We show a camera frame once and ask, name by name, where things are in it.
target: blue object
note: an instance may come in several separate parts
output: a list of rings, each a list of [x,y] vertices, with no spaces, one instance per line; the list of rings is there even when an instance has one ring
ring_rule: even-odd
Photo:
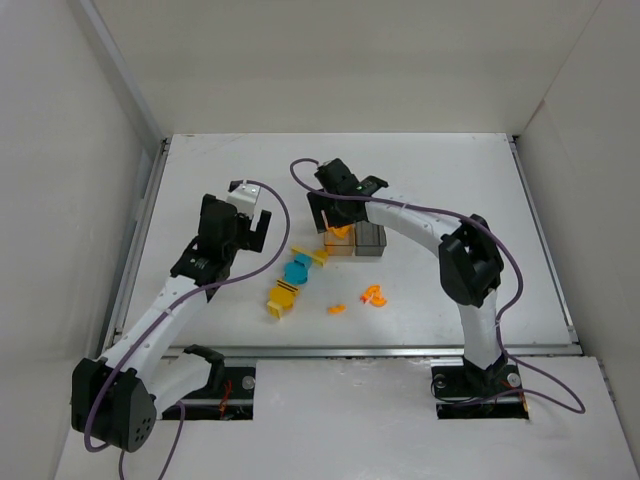
[[[287,263],[284,266],[284,281],[291,285],[303,285],[307,283],[307,269],[298,262]]]
[[[311,268],[311,257],[304,253],[299,253],[295,256],[294,261],[304,266],[307,270]]]

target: gray box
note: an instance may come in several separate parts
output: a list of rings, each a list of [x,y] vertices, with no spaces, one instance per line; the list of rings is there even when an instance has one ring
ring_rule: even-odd
[[[381,257],[386,246],[384,227],[366,221],[356,223],[356,256]]]

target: white table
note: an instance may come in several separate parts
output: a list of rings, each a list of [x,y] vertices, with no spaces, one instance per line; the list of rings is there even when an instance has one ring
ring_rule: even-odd
[[[530,420],[437,420],[425,360],[262,360],[252,421],[188,422],[168,479],[637,480],[598,363],[538,358],[582,397],[576,415],[528,396]],[[569,396],[527,370],[522,380]],[[177,422],[126,458],[155,480]],[[116,480],[118,450],[90,454],[71,432],[56,480]]]
[[[193,238],[203,194],[226,197],[230,180],[268,183],[285,199],[293,227],[290,245],[322,246],[305,192],[289,176],[299,157],[320,161],[340,157],[359,177],[372,174],[402,189],[423,205],[465,214],[478,213],[507,244],[525,277],[525,293],[505,316],[508,345],[571,343],[564,312],[536,232],[525,192],[503,134],[245,134],[177,135],[173,138],[125,330],[150,305],[169,269]],[[314,185],[314,169],[300,175]],[[249,272],[275,251],[283,232],[278,204],[263,192],[259,207],[273,218],[262,254],[239,252],[232,275]],[[424,248],[387,230],[388,247],[380,259],[331,257],[324,269],[312,268],[309,282],[287,316],[276,321],[265,304],[287,251],[266,273],[222,288],[206,310],[180,334],[176,346],[199,343],[235,347],[456,347],[463,343],[454,303],[439,283],[436,259]],[[367,286],[378,283],[389,303],[362,305]],[[507,266],[499,304],[515,291]],[[344,303],[347,311],[327,314]]]

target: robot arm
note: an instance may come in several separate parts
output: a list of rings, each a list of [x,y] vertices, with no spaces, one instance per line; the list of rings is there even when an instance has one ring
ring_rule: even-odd
[[[336,159],[316,174],[323,191],[412,203],[387,182],[369,176],[362,181]],[[479,385],[490,383],[506,364],[497,341],[496,289],[504,264],[495,244],[471,225],[451,217],[423,213],[373,201],[345,201],[308,193],[316,229],[341,227],[357,221],[391,228],[424,246],[439,259],[441,285],[458,305],[464,331],[464,364],[468,377]],[[472,216],[486,226],[479,216]]]
[[[85,431],[98,390],[114,367],[163,313],[160,323],[127,360],[101,403],[91,436],[128,452],[146,441],[156,418],[176,401],[208,386],[217,390],[224,377],[224,357],[193,345],[172,363],[160,364],[184,326],[211,301],[217,289],[202,290],[177,307],[170,306],[198,287],[229,278],[238,250],[262,251],[271,213],[262,211],[255,231],[251,223],[260,187],[234,182],[226,201],[205,195],[198,235],[171,268],[163,289],[147,312],[100,359],[83,359],[72,378],[71,424]]]

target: white wall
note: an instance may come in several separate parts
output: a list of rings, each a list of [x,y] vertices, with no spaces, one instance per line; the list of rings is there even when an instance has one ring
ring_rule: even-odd
[[[0,0],[0,478],[44,479],[141,155],[64,0]]]
[[[640,462],[640,2],[604,0],[519,141],[585,352]]]
[[[520,133],[599,0],[97,0],[166,133]]]

